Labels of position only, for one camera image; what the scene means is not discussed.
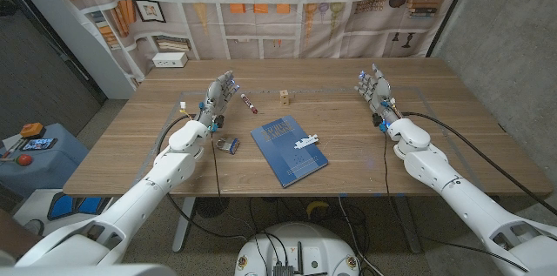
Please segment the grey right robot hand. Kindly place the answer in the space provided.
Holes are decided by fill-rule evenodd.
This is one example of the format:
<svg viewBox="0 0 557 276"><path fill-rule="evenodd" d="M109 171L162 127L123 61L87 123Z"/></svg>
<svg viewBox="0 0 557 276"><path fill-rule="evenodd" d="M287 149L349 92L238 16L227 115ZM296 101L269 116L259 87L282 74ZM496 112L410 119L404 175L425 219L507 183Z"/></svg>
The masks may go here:
<svg viewBox="0 0 557 276"><path fill-rule="evenodd" d="M382 132L387 132L392 123L402 118L396 108L391 86L375 63L372 63L372 73L360 72L354 90L369 104L372 123Z"/></svg>

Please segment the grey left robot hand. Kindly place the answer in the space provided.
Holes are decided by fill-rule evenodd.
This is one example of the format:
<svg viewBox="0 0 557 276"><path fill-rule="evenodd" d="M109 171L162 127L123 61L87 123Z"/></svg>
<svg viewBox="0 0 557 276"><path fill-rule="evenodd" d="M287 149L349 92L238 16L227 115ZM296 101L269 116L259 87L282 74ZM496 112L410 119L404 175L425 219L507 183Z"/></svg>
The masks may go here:
<svg viewBox="0 0 557 276"><path fill-rule="evenodd" d="M209 127L213 120L225 113L228 103L238 91L233 71L227 71L210 83L196 120Z"/></svg>

